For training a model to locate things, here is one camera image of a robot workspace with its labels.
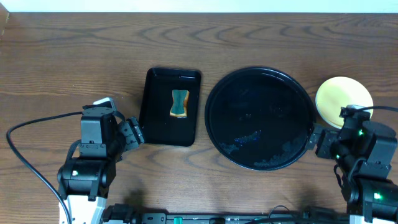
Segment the yellow plate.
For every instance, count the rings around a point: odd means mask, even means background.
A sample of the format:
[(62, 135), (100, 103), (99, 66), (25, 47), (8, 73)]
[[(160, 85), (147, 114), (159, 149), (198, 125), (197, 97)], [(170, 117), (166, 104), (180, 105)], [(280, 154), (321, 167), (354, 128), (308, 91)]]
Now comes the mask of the yellow plate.
[(341, 107), (364, 108), (373, 106), (370, 92), (358, 81), (348, 77), (333, 77), (323, 82), (315, 96), (315, 106), (323, 120), (341, 129)]

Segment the yellow green sponge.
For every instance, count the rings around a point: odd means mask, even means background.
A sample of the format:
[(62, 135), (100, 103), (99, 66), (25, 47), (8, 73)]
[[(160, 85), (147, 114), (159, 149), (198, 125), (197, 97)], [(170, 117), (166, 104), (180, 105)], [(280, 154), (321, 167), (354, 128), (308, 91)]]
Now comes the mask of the yellow green sponge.
[(170, 109), (170, 116), (176, 118), (187, 117), (187, 103), (190, 92), (188, 90), (172, 90), (172, 107)]

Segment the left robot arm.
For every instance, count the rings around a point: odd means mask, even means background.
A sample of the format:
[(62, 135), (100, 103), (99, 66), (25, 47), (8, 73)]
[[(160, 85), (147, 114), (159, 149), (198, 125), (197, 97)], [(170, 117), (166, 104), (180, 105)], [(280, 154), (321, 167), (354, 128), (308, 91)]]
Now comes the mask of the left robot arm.
[(114, 213), (105, 206), (116, 163), (143, 143), (135, 117), (120, 123), (112, 115), (81, 119), (81, 139), (58, 171), (58, 191), (73, 223), (110, 221)]

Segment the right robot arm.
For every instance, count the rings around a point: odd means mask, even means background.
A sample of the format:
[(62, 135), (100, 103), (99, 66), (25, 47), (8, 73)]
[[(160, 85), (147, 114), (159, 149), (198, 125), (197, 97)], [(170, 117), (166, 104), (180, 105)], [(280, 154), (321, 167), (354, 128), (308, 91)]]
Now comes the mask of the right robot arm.
[(308, 145), (342, 172), (338, 181), (351, 223), (397, 223), (397, 185), (388, 179), (396, 132), (374, 121), (340, 130), (315, 125)]

